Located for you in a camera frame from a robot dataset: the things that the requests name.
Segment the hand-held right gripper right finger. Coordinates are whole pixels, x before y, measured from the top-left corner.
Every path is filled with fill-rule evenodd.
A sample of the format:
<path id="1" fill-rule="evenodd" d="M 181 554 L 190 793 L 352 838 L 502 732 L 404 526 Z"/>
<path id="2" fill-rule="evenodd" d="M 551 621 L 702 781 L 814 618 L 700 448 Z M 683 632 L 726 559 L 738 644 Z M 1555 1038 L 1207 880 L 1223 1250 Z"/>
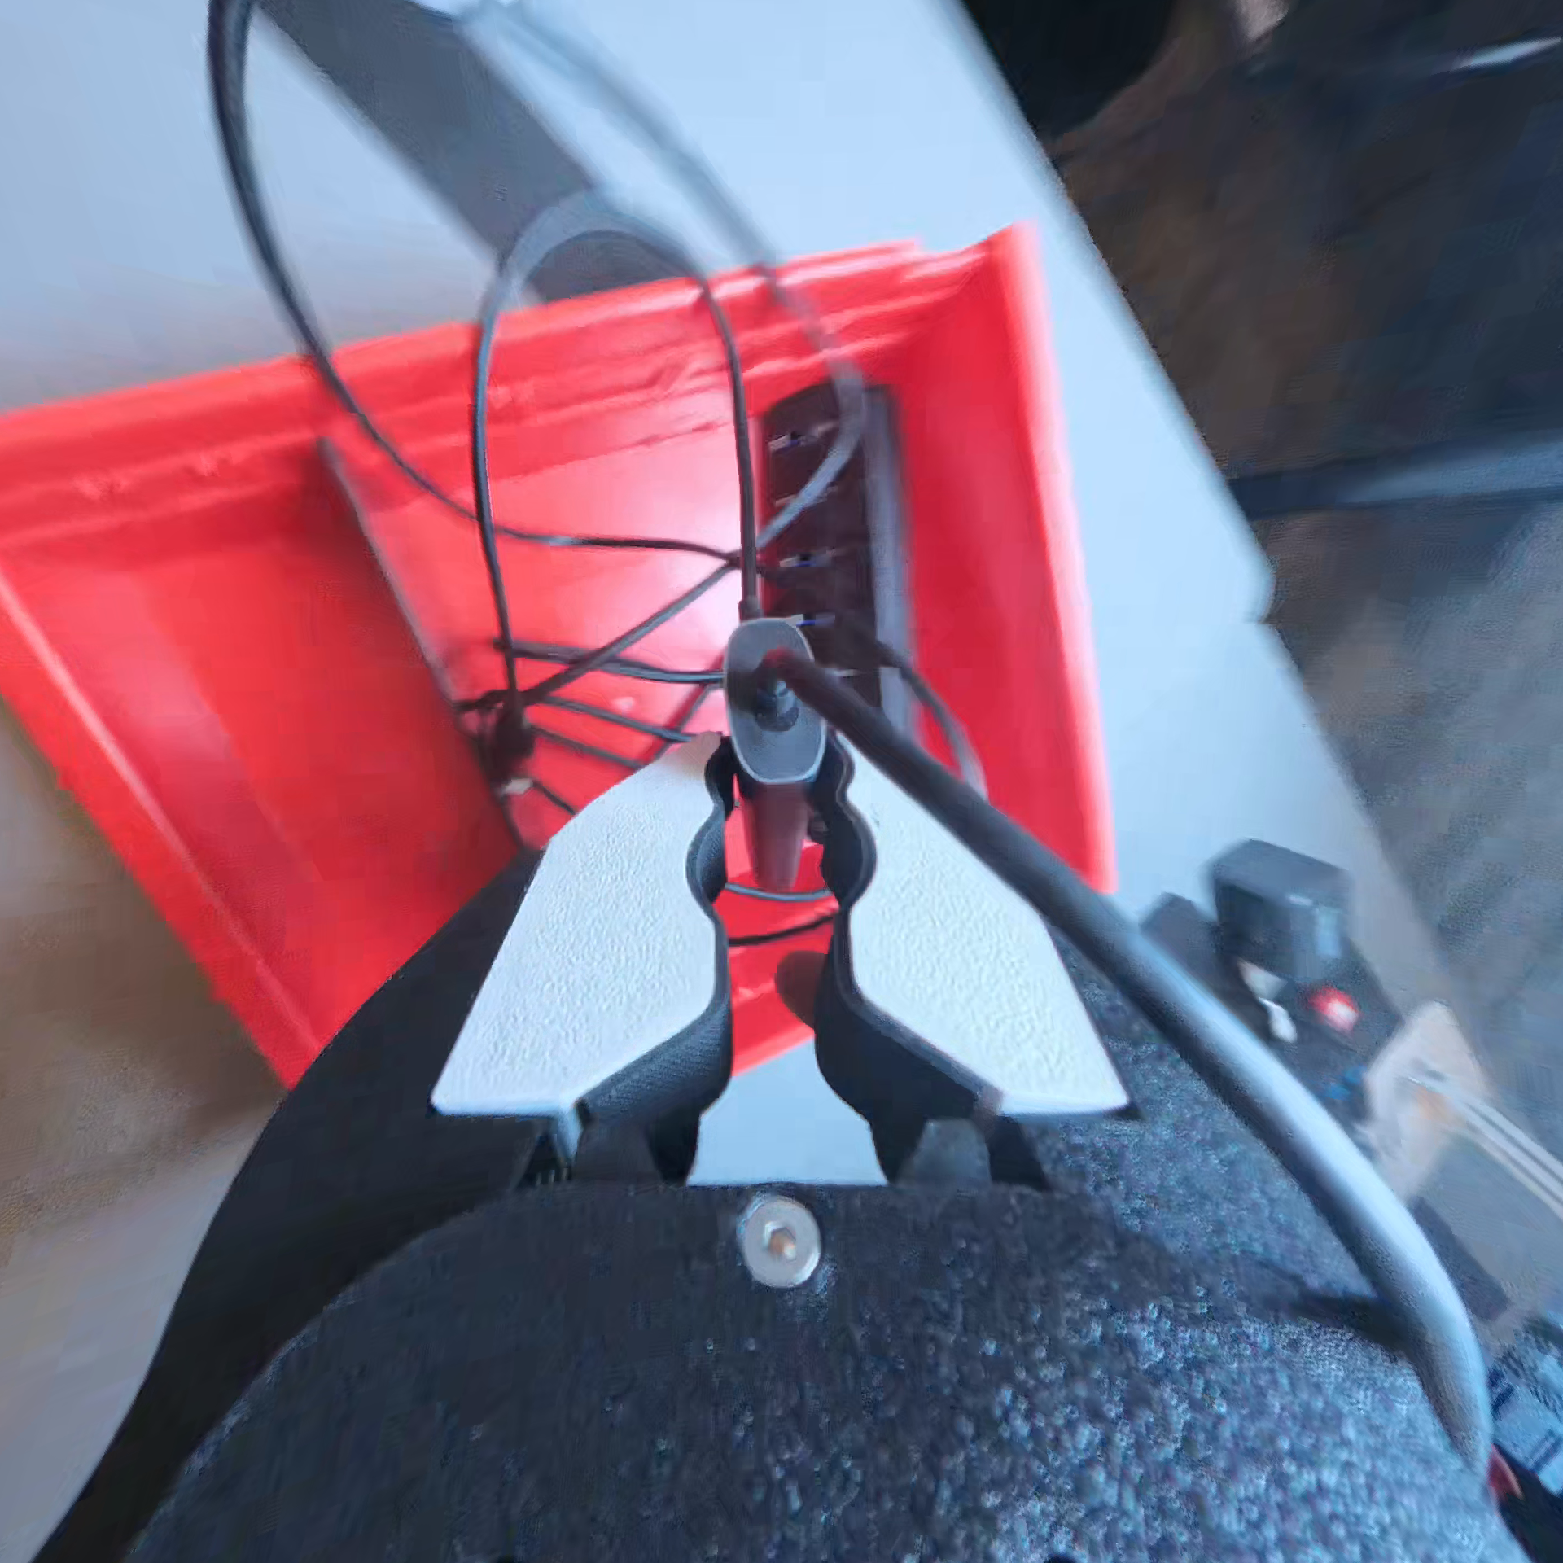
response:
<path id="1" fill-rule="evenodd" d="M 1022 1129 L 1119 1117 L 1132 1095 L 1044 918 L 851 741 L 816 805 L 838 910 L 814 999 L 816 1061 L 865 1119 L 881 1173 L 936 1158 L 1028 1179 Z"/>

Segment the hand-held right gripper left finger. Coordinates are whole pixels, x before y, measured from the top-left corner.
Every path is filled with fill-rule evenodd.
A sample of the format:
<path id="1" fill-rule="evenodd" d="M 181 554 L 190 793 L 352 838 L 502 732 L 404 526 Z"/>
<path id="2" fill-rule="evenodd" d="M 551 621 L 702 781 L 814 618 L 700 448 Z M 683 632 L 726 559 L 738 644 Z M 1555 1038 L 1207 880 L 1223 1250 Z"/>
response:
<path id="1" fill-rule="evenodd" d="M 730 741 L 700 732 L 550 843 L 433 1085 L 441 1117 L 541 1123 L 567 1164 L 642 1134 L 694 1171 L 732 1083 Z"/>

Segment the red plastic bin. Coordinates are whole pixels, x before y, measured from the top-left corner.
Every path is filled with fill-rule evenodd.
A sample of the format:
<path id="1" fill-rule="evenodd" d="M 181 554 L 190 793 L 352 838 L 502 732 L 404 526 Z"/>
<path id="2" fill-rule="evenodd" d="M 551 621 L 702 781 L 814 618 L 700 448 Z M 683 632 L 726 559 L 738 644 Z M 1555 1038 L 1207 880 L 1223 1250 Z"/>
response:
<path id="1" fill-rule="evenodd" d="M 1084 549 L 1034 237 L 784 265 L 897 398 L 914 657 L 992 800 L 1118 888 Z M 342 368 L 471 504 L 476 331 L 363 340 Z M 689 283 L 509 315 L 497 523 L 736 547 L 732 398 Z M 505 679 L 475 526 L 407 486 L 308 364 L 5 417 L 5 699 L 285 1087 L 515 857 L 483 773 L 315 455 L 381 537 L 452 679 Z M 594 650 L 716 559 L 501 537 L 518 638 Z"/>

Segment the black usb hub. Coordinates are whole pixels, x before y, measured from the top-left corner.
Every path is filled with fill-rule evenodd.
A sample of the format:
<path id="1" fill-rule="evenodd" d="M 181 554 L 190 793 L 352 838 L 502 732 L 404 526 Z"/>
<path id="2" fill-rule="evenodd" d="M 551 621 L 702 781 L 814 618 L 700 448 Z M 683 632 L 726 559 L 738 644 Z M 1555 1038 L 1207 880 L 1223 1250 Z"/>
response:
<path id="1" fill-rule="evenodd" d="M 897 398 L 867 387 L 862 439 L 824 498 L 760 554 L 768 615 L 792 620 L 817 663 L 900 731 L 914 695 L 897 659 L 914 654 L 914 592 Z"/>

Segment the black device with red spot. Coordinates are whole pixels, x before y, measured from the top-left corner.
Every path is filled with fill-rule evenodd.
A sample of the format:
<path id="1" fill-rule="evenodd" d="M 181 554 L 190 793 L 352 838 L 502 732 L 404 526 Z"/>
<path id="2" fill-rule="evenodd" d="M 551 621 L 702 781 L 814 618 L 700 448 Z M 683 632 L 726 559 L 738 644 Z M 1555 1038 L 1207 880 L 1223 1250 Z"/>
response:
<path id="1" fill-rule="evenodd" d="M 1345 1127 L 1369 1121 L 1366 1071 L 1398 1031 L 1351 932 L 1354 880 L 1243 839 L 1207 865 L 1211 908 L 1162 896 L 1144 932 L 1194 976 Z"/>

